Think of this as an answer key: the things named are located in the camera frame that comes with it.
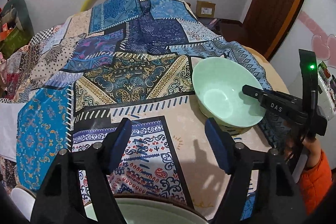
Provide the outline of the orange jacket forearm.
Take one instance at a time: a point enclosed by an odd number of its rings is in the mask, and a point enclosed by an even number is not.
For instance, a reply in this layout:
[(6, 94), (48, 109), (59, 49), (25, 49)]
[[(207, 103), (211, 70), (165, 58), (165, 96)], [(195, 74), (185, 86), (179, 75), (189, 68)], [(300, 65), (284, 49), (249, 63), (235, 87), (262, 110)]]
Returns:
[(326, 196), (332, 182), (329, 162), (324, 151), (321, 150), (317, 165), (311, 169), (304, 170), (298, 182), (307, 215), (315, 211)]

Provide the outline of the person's right hand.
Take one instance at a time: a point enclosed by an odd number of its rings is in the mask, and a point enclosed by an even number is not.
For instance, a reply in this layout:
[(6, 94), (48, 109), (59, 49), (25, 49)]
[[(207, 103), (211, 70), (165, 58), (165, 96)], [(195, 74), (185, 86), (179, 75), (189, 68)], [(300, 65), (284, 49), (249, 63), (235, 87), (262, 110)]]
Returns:
[[(309, 151), (305, 169), (312, 169), (315, 167), (321, 158), (321, 144), (318, 139), (305, 138), (303, 140), (303, 146)], [(291, 137), (288, 137), (286, 140), (286, 145), (284, 149), (285, 157), (290, 156), (294, 149), (294, 140)]]

